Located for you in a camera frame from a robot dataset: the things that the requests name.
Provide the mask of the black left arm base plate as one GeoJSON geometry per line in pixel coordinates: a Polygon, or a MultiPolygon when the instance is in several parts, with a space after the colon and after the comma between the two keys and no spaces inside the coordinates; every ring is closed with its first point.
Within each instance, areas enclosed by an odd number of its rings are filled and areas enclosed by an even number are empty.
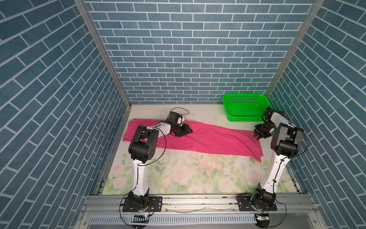
{"type": "Polygon", "coordinates": [[[126,197],[120,205],[123,212],[161,212],[163,198],[161,196],[126,197]]]}

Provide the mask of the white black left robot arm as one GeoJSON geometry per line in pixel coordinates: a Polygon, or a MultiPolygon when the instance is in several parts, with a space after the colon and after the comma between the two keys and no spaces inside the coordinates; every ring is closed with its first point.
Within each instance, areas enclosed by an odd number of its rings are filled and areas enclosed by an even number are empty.
{"type": "Polygon", "coordinates": [[[127,203],[136,211],[145,210],[149,204],[148,166],[153,163],[158,138],[166,138],[170,134],[182,137],[192,133],[184,121],[183,115],[170,111],[165,121],[150,127],[137,127],[128,148],[133,160],[133,187],[127,194],[127,203]]]}

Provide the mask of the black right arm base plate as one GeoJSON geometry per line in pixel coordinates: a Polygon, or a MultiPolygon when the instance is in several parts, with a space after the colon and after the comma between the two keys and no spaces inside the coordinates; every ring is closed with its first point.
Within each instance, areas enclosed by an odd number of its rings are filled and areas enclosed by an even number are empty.
{"type": "Polygon", "coordinates": [[[249,194],[235,195],[235,200],[237,201],[239,211],[277,211],[277,206],[275,203],[273,203],[273,205],[268,208],[260,207],[257,204],[253,206],[252,195],[249,194]]]}

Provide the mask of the pink long pants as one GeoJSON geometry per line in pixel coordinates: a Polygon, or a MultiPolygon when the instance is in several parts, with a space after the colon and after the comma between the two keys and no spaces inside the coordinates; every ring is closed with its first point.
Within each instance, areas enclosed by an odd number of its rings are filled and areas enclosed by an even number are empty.
{"type": "MultiPolygon", "coordinates": [[[[139,125],[150,127],[158,124],[153,119],[134,119],[129,122],[123,141],[131,143],[139,125]]],[[[172,134],[166,138],[159,137],[156,148],[194,151],[207,154],[249,156],[260,161],[263,156],[262,148],[252,131],[234,130],[203,124],[194,121],[184,121],[193,133],[175,137],[172,134]]]]}

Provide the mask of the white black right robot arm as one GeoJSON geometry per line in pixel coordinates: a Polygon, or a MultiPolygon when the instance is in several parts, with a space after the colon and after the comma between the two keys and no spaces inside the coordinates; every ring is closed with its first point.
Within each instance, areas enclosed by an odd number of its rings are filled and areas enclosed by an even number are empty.
{"type": "Polygon", "coordinates": [[[272,156],[264,180],[258,183],[251,198],[256,210],[271,208],[276,199],[280,178],[290,160],[299,155],[304,130],[295,126],[282,111],[267,107],[262,114],[262,124],[254,127],[254,136],[272,138],[272,156]]]}

